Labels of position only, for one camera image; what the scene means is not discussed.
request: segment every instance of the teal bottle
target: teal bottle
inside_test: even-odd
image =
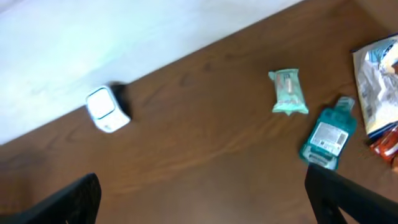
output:
[[[356,120],[351,115],[354,99],[341,97],[334,108],[324,109],[310,137],[300,150],[300,157],[335,170],[349,138],[356,129]]]

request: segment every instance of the orange package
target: orange package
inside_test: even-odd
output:
[[[387,162],[398,153],[398,127],[386,132],[383,137],[371,144],[371,149]]]

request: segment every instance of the bottle label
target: bottle label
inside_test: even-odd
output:
[[[346,131],[320,122],[310,143],[338,156],[347,139],[348,133]]]

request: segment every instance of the wood grain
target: wood grain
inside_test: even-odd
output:
[[[387,35],[354,1],[305,1],[127,88],[134,121],[98,131],[84,108],[0,150],[0,209],[27,208],[88,172],[97,223],[313,223],[298,151],[322,108],[358,98],[351,49]],[[309,115],[272,114],[267,73],[299,68]],[[359,126],[338,172],[398,201],[398,175]]]

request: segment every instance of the mint green packet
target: mint green packet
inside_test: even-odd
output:
[[[277,103],[272,109],[273,113],[293,112],[308,114],[303,93],[299,83],[298,69],[283,69],[269,72],[268,76],[275,83]]]

